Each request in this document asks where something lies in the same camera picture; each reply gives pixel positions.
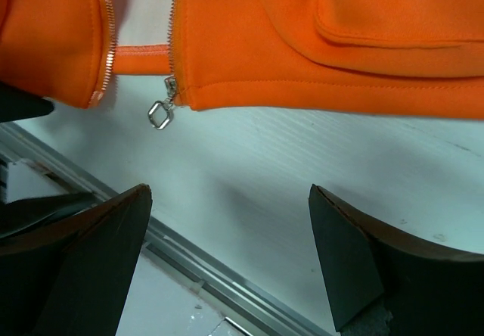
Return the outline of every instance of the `metal ring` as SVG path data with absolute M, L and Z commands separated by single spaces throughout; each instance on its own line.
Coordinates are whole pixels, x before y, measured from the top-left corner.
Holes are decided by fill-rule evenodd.
M 162 107 L 165 111 L 165 119 L 161 122 L 157 122 L 154 117 L 154 114 Z M 173 120 L 173 111 L 169 107 L 169 103 L 165 103 L 163 101 L 155 101 L 151 109 L 148 111 L 148 119 L 150 120 L 151 125 L 158 130 L 163 130 L 168 126 Z

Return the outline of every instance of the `zipper pull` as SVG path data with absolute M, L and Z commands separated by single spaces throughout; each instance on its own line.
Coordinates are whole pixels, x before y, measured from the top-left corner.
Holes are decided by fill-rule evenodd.
M 176 80 L 174 76 L 168 76 L 165 79 L 165 86 L 168 97 L 163 101 L 155 101 L 151 109 L 148 111 L 148 119 L 150 120 L 151 125 L 158 130 L 163 130 L 168 126 L 174 119 L 173 116 L 173 100 L 175 100 L 176 95 Z M 154 117 L 154 114 L 158 111 L 158 109 L 163 108 L 165 111 L 165 119 L 161 122 L 157 122 Z

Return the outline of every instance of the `metal track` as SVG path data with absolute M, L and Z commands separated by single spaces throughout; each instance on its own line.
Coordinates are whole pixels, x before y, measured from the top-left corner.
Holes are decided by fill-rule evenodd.
M 117 195 L 113 189 L 14 123 L 0 124 L 0 158 L 3 161 L 20 158 L 38 161 L 74 188 L 94 192 L 99 201 Z M 176 269 L 177 274 L 172 274 L 176 278 L 190 279 L 194 285 L 191 288 L 196 293 L 211 294 L 240 315 L 242 322 L 237 323 L 239 319 L 234 320 L 234 317 L 227 320 L 241 331 L 254 336 L 261 333 L 270 336 L 330 336 L 153 217 L 145 240 L 144 251 L 149 257 L 157 257 L 161 263 Z

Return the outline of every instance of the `stitching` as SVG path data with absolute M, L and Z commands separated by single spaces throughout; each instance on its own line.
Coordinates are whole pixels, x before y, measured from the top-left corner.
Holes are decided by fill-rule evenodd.
M 116 52 L 116 56 L 166 56 L 165 52 Z
M 143 45 L 143 46 L 118 46 L 116 47 L 117 54 L 126 53 L 142 53 L 142 52 L 162 52 L 169 51 L 168 45 Z
M 306 81 L 306 80 L 235 80 L 235 81 L 218 81 L 211 82 L 210 84 L 204 84 L 201 86 L 192 85 L 190 88 L 203 89 L 209 86 L 220 85 L 220 84 L 232 84 L 232 83 L 249 83 L 249 82 L 292 82 L 301 84 L 312 84 L 312 85 L 324 85 L 324 86 L 337 86 L 342 88 L 365 88 L 365 89 L 397 89 L 397 90 L 438 90 L 438 89 L 468 89 L 468 88 L 484 88 L 484 85 L 463 85 L 463 86 L 379 86 L 379 85 L 355 85 L 355 84 L 337 84 L 333 82 L 319 82 L 319 81 Z
M 321 28 L 324 28 L 325 30 L 327 30 L 328 31 L 327 33 L 329 33 L 329 34 L 347 35 L 347 36 L 349 36 L 347 38 L 353 38 L 353 39 L 373 39 L 373 40 L 376 40 L 376 41 L 391 41 L 393 39 L 406 39 L 406 42 L 419 42 L 419 40 L 408 39 L 404 36 L 379 37 L 379 36 L 368 35 L 367 33 L 358 32 L 358 31 L 345 31 L 345 30 L 333 28 L 333 27 L 328 26 L 327 24 L 324 23 L 324 18 L 321 15 L 321 9 L 320 9 L 320 5 L 319 5 L 320 0 L 316 0 L 316 2 L 317 2 L 316 9 L 317 9 L 318 18 L 319 18 L 318 22 L 321 25 Z M 446 42 L 448 42 L 450 44 L 451 40 L 466 41 L 466 40 L 472 40 L 472 39 L 482 41 L 482 40 L 484 40 L 484 36 L 476 36 L 476 35 L 472 35 L 472 36 L 450 36 L 450 37 L 445 37 L 444 39 L 428 39 L 428 40 L 425 40 L 423 42 L 435 42 L 435 43 L 438 43 L 438 42 L 446 43 Z
M 89 91 L 89 83 L 91 82 L 91 78 L 92 78 L 92 67 L 94 65 L 94 39 L 95 39 L 95 32 L 94 32 L 94 8 L 92 7 L 92 0 L 89 0 L 89 13 L 90 13 L 90 18 L 91 18 L 91 24 L 90 24 L 90 28 L 91 28 L 91 63 L 89 65 L 89 78 L 87 80 L 87 87 L 86 87 L 86 91 L 88 92 Z M 90 94 L 89 96 L 89 100 L 88 100 L 88 103 L 87 105 L 89 106 L 92 102 L 92 99 L 94 97 L 94 92 Z

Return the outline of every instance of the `orange fabric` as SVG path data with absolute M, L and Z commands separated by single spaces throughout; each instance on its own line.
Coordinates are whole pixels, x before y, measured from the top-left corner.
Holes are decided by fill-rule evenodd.
M 95 104 L 107 55 L 102 1 L 7 0 L 0 81 L 77 107 Z
M 484 119 L 484 0 L 176 0 L 179 104 Z
M 127 75 L 169 75 L 169 46 L 118 46 L 113 72 Z

